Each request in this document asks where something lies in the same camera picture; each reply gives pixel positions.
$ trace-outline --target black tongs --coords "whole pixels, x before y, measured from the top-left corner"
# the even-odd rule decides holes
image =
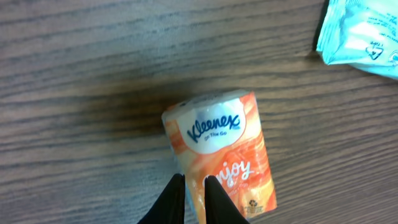
[[[205,208],[206,224],[249,224],[214,176],[205,180]],[[138,224],[183,224],[184,211],[185,176],[175,174]]]

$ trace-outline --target wooden table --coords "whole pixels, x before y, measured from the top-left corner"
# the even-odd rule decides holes
[[[398,83],[324,65],[322,7],[0,0],[0,223],[136,223],[178,172],[165,107],[236,88],[256,92],[279,204],[252,223],[395,223]]]

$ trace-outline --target blue wrapper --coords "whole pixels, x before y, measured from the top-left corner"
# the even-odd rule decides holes
[[[330,0],[317,52],[327,65],[349,64],[398,78],[398,0]]]

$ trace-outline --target plastic wrapper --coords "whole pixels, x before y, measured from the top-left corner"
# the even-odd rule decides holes
[[[206,223],[204,183],[209,175],[217,178],[245,218],[276,208],[253,92],[194,98],[170,107],[162,120],[200,224]]]
[[[398,78],[397,16],[397,0],[330,0],[317,52],[327,65]]]

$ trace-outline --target orange tissue packaging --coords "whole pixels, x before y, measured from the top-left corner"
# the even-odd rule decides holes
[[[205,95],[162,115],[187,181],[187,198],[206,223],[204,180],[214,175],[245,218],[276,208],[276,196],[253,92]]]

